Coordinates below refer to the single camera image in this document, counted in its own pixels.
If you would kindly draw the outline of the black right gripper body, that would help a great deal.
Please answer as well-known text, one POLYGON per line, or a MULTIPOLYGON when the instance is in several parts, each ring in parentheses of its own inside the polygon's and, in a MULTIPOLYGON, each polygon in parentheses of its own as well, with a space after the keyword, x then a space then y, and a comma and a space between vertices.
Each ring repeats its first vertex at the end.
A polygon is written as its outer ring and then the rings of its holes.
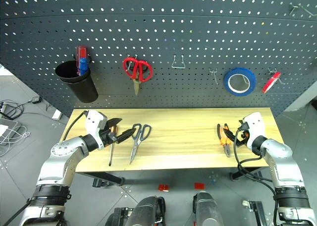
POLYGON ((244 146, 246 146, 248 139, 249 139, 249 132, 246 130, 246 131, 242 132, 241 139, 238 139, 238 140, 240 140, 240 141, 245 140, 246 144, 244 146))

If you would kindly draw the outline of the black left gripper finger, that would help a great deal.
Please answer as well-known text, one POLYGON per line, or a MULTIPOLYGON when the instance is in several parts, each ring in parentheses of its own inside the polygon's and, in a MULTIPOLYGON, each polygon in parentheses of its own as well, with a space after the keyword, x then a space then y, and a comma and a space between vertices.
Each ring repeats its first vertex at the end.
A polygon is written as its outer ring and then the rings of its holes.
POLYGON ((116 126, 121 121, 122 121, 122 118, 108 119, 106 122, 106 126, 107 126, 107 128, 112 128, 112 127, 116 126))
POLYGON ((120 135, 116 136, 116 143, 117 144, 120 144, 121 142, 127 140, 129 137, 131 137, 134 132, 136 131, 135 128, 131 128, 131 129, 128 129, 124 132, 122 132, 120 135))

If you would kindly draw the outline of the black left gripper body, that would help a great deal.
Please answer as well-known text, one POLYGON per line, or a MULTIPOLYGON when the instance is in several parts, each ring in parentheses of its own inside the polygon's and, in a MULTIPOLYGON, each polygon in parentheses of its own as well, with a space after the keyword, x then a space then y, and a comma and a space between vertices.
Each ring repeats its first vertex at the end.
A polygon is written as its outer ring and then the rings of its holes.
POLYGON ((112 128, 117 127, 114 122, 106 123, 105 127, 99 130, 100 144, 99 147, 105 147, 116 141, 116 134, 112 131, 112 128))

